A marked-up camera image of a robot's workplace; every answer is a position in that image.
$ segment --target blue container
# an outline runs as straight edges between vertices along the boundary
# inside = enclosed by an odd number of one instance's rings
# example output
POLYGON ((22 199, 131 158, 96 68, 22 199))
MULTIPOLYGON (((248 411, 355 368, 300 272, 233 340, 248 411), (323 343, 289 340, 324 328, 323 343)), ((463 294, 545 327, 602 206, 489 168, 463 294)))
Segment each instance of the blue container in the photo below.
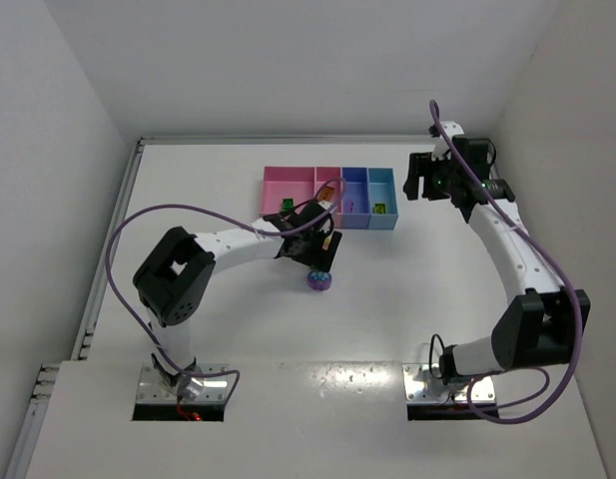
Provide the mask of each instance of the blue container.
POLYGON ((369 227, 369 188, 367 168, 342 169, 346 190, 341 203, 342 227, 366 230, 369 227))
POLYGON ((370 230, 393 230, 398 220, 396 189, 392 168, 369 168, 370 230))

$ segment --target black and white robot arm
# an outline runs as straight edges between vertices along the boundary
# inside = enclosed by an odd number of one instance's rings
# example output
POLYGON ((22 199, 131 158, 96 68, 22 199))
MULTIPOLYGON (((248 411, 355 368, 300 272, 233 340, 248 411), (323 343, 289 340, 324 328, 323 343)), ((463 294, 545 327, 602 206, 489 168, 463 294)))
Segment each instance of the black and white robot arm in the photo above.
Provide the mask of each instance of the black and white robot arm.
MULTIPOLYGON (((527 233, 512 190, 504 180, 490 178, 491 142, 464 136, 453 122, 442 125, 447 133, 451 132, 454 146, 482 180, 482 186, 515 220, 514 229, 527 233)), ((430 133, 437 137, 433 128, 430 133)), ((439 358, 443 381, 569 362, 574 346, 574 314, 558 275, 487 202, 481 189, 451 157, 442 139, 431 154, 410 156, 403 187, 409 200, 418 199, 421 178, 422 197, 431 201, 450 199, 480 237, 496 266, 508 302, 491 335, 444 348, 439 358)), ((576 293, 584 326, 590 302, 584 290, 576 293)))
MULTIPOLYGON (((252 223, 253 230, 288 236, 266 236, 243 229, 189 234, 182 227, 167 231, 133 277, 150 327, 171 359, 194 370, 190 345, 190 317, 198 309, 212 275, 256 259, 288 257, 313 269, 329 271, 341 239, 333 230, 331 216, 292 234, 321 216, 328 202, 309 201, 300 213, 269 215, 252 223)), ((153 364, 170 387, 181 374, 152 355, 153 364)))

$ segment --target purple ball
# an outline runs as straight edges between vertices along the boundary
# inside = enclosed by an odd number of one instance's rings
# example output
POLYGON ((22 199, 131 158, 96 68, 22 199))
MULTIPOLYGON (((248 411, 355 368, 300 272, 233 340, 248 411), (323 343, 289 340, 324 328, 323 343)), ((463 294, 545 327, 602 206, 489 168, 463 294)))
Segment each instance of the purple ball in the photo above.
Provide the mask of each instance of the purple ball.
POLYGON ((325 291, 331 286, 331 274, 317 269, 308 274, 308 284, 315 291, 325 291))

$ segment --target gray wall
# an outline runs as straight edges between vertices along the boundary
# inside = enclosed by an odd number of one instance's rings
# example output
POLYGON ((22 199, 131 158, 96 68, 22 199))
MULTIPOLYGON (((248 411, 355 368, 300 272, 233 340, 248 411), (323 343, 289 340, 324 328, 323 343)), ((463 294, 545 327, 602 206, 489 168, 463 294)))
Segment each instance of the gray wall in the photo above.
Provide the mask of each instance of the gray wall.
POLYGON ((557 3, 46 0, 133 137, 488 130, 557 3))
POLYGON ((577 377, 616 478, 616 0, 562 2, 496 141, 530 229, 591 297, 577 377))
POLYGON ((0 0, 0 478, 70 356, 129 146, 41 0, 0 0))

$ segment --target purple hose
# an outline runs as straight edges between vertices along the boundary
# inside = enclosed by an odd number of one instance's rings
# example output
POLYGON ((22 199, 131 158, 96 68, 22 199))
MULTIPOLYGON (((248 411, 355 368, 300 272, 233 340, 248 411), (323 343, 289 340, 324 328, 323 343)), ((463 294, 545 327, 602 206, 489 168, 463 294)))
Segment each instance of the purple hose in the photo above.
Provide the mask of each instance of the purple hose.
MULTIPOLYGON (((485 197, 487 198, 487 202, 490 203, 491 206, 500 215, 500 217, 503 218, 503 220, 511 228, 513 228, 514 232, 517 235, 519 235, 525 242, 527 242, 531 247, 533 247, 534 250, 538 252, 538 254, 540 254, 543 257, 543 259, 545 259, 545 261, 554 269, 554 271, 556 271, 556 274, 558 274, 560 279, 563 281, 563 284, 565 285, 565 292, 567 293, 567 297, 569 297, 569 300, 571 301, 572 309, 574 311, 574 347, 571 353, 569 364, 567 365, 567 370, 565 371, 565 374, 563 375, 562 379, 560 380, 560 382, 558 383, 554 391, 549 395, 547 399, 545 399, 545 402, 543 402, 536 409, 525 414, 524 416, 514 417, 510 419, 501 419, 497 417, 492 417, 488 414, 485 414, 484 412, 479 410, 476 406, 474 406, 474 403, 471 399, 471 391, 472 391, 474 383, 478 382, 480 379, 482 379, 485 376, 480 376, 474 379, 470 383, 469 388, 467 389, 467 403, 469 404, 469 409, 476 416, 480 417, 481 419, 486 419, 490 422, 495 422, 496 424, 522 424, 524 422, 528 422, 528 421, 531 421, 532 419, 537 418, 543 412, 549 409, 551 405, 554 402, 556 402, 556 400, 558 400, 558 398, 563 393, 563 391, 567 387, 567 384, 569 384, 569 381, 574 375, 574 371, 576 370, 576 365, 578 364, 578 359, 580 357, 580 348, 582 345, 582 338, 583 338, 583 318, 582 318, 582 312, 580 310, 580 303, 578 302, 578 296, 576 294, 576 289, 574 288, 574 285, 572 284, 572 282, 569 280, 569 277, 567 277, 567 274, 565 274, 565 271, 563 271, 562 267, 558 265, 556 260, 553 257, 551 257, 551 255, 540 244, 538 244, 530 235, 528 235, 523 229, 516 228, 516 223, 514 222, 514 220, 510 218, 500 208, 499 205, 496 204, 495 199, 491 196, 489 191, 482 186, 480 178, 469 167, 465 159, 460 155, 460 152, 456 149, 451 139, 449 138, 449 136, 443 129, 440 123, 440 110, 435 100, 429 101, 429 111, 431 113, 432 119, 434 120, 434 126, 436 127, 436 129, 438 130, 438 133, 440 134, 440 136, 443 138, 443 140, 449 147, 449 150, 451 150, 452 156, 456 158, 456 160, 460 163, 460 165, 463 167, 463 169, 467 172, 469 177, 472 179, 474 184, 485 195, 485 197)), ((529 399, 528 398, 519 399, 519 401, 521 402, 526 402, 527 400, 529 399)), ((498 406, 498 408, 509 407, 510 404, 516 405, 516 404, 519 404, 519 402, 514 401, 513 403, 503 404, 502 406, 498 406)))
MULTIPOLYGON (((334 183, 334 182, 339 182, 340 183, 340 195, 339 195, 339 198, 342 201, 342 198, 345 195, 345 179, 343 179, 341 177, 339 177, 339 178, 332 178, 331 180, 328 180, 327 182, 325 182, 318 189, 318 191, 316 192, 316 195, 314 197, 318 198, 318 196, 320 195, 322 190, 327 185, 329 185, 331 183, 334 183)), ((230 223, 232 225, 235 225, 236 227, 239 227, 239 228, 241 228, 243 230, 246 230, 248 232, 255 233, 255 234, 260 235, 262 237, 290 237, 292 235, 296 235, 297 233, 305 231, 308 228, 311 228, 313 225, 315 225, 316 223, 320 222, 322 219, 324 219, 325 217, 330 215, 336 209, 336 207, 337 207, 337 204, 332 204, 326 211, 324 211, 323 213, 318 215, 316 218, 314 218, 310 222, 307 222, 305 225, 302 225, 301 227, 295 228, 294 230, 288 230, 286 232, 279 232, 279 233, 265 232, 263 230, 257 230, 255 228, 251 227, 250 225, 247 225, 245 223, 241 223, 241 222, 239 222, 237 220, 233 220, 232 218, 226 217, 225 215, 222 215, 220 213, 212 212, 210 210, 205 210, 203 208, 193 207, 191 205, 168 204, 168 205, 154 205, 153 207, 145 208, 143 210, 140 210, 140 211, 134 213, 133 215, 129 216, 128 218, 126 218, 117 227, 117 229, 113 231, 112 235, 110 236, 110 240, 108 241, 108 246, 106 247, 106 257, 105 257, 105 267, 106 267, 106 276, 108 277, 108 284, 110 285, 110 289, 117 296, 119 301, 124 305, 124 307, 128 310, 128 312, 130 312, 130 314, 135 318, 135 320, 143 328, 143 330, 146 332, 146 334, 148 334, 148 336, 150 337, 150 340, 155 344, 155 346, 157 347, 157 350, 159 351, 161 356, 166 360, 166 362, 168 364, 170 364, 170 367, 172 367, 173 369, 175 369, 177 372, 179 372, 181 374, 184 374, 184 375, 190 376, 190 377, 196 377, 196 378, 199 378, 199 379, 209 379, 209 378, 212 378, 212 377, 228 376, 228 375, 232 375, 232 374, 235 376, 235 382, 232 385, 232 388, 230 389, 230 392, 228 393, 228 396, 226 397, 225 405, 228 405, 228 401, 230 401, 230 398, 232 397, 233 393, 235 392, 235 388, 237 387, 237 384, 239 383, 239 379, 241 378, 241 373, 237 369, 231 369, 229 371, 222 371, 222 372, 212 372, 212 373, 200 373, 200 372, 187 371, 184 368, 182 368, 181 366, 179 366, 177 363, 175 363, 175 361, 172 360, 172 358, 168 355, 168 353, 164 350, 162 345, 159 343, 159 339, 157 339, 157 336, 155 336, 154 332, 152 332, 152 330, 150 329, 150 326, 141 318, 139 313, 137 311, 135 311, 135 309, 132 307, 132 305, 129 304, 126 301, 126 299, 123 297, 123 295, 121 294, 121 292, 117 288, 117 284, 115 283, 114 279, 112 278, 112 248, 113 248, 113 246, 115 244, 115 241, 117 240, 117 238, 121 234, 121 231, 123 230, 123 228, 125 228, 129 223, 131 223, 132 221, 136 220, 138 217, 140 217, 142 215, 145 215, 145 214, 150 213, 150 212, 155 212, 157 210, 188 210, 190 212, 201 213, 201 214, 204 214, 204 215, 208 215, 209 217, 218 218, 219 220, 223 220, 224 222, 230 223)))

